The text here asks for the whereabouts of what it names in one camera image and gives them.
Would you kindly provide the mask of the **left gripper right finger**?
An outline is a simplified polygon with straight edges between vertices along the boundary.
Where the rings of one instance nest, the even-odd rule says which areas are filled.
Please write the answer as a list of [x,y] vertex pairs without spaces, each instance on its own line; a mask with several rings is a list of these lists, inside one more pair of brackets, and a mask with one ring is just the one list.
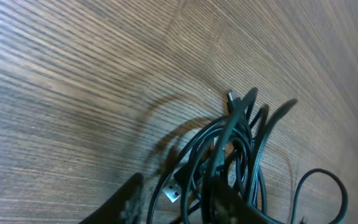
[[223,179],[212,177],[203,184],[202,220],[204,223],[277,223],[267,216],[267,194],[264,181],[258,181],[262,209],[242,201]]

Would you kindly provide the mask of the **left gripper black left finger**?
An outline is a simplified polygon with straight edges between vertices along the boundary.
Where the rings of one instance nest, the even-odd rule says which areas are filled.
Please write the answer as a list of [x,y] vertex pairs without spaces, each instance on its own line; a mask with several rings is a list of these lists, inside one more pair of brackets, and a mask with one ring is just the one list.
[[144,176],[135,173],[80,224],[139,224],[144,206]]

